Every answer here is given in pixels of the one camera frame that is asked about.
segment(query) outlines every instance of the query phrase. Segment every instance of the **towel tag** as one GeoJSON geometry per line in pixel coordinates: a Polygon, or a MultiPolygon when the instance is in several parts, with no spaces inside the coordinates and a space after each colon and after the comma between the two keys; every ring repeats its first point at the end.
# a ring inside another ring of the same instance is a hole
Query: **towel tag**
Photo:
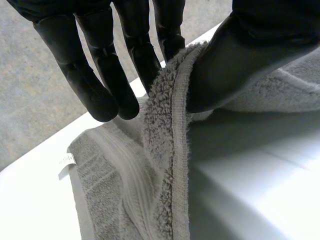
{"type": "Polygon", "coordinates": [[[75,157],[72,153],[66,153],[58,163],[58,174],[70,164],[77,164],[75,157]]]}

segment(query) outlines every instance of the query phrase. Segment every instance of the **terry cloth towel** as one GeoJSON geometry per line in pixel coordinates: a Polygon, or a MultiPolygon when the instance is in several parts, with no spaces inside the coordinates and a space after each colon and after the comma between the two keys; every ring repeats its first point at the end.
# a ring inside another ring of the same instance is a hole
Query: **terry cloth towel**
{"type": "MultiPolygon", "coordinates": [[[[140,114],[115,118],[69,146],[69,174],[83,240],[188,240],[188,125],[193,64],[207,43],[182,50],[159,72],[140,114]]],[[[224,106],[241,112],[320,110],[319,49],[261,79],[224,106]]]]}

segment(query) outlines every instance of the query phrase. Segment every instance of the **concrete floor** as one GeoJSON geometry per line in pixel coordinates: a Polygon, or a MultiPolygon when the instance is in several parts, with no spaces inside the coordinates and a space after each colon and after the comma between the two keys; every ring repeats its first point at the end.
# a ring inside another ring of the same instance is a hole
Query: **concrete floor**
{"type": "MultiPolygon", "coordinates": [[[[127,78],[138,77],[125,48],[117,12],[114,42],[127,78]]],[[[86,112],[32,24],[0,2],[0,171],[86,112]]],[[[186,0],[181,26],[191,42],[231,12],[232,0],[186,0]]],[[[150,38],[163,60],[150,3],[150,38]]],[[[80,31],[84,52],[94,68],[80,31]]]]}

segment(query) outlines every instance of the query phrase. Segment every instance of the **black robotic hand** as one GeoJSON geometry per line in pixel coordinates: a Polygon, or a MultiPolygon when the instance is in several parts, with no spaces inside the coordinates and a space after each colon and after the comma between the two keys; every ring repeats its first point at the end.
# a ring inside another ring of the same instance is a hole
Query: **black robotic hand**
{"type": "MultiPolygon", "coordinates": [[[[119,62],[113,38],[111,0],[8,0],[54,55],[69,85],[98,121],[139,113],[138,101],[119,62]],[[79,23],[104,86],[85,57],[79,23]]],[[[148,0],[113,0],[127,50],[147,93],[161,68],[150,43],[148,0]]],[[[165,61],[185,48],[180,25],[185,0],[153,0],[158,41],[165,61]]]]}

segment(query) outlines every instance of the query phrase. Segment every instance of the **towel fold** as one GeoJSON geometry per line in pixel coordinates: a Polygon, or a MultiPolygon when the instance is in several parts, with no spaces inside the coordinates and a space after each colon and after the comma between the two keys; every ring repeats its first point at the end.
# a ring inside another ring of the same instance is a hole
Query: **towel fold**
{"type": "MultiPolygon", "coordinates": [[[[213,111],[188,114],[193,64],[207,43],[183,49],[159,72],[140,114],[77,137],[68,152],[83,240],[188,240],[187,129],[213,111]]],[[[320,110],[319,49],[276,70],[223,106],[241,112],[320,110]]]]}

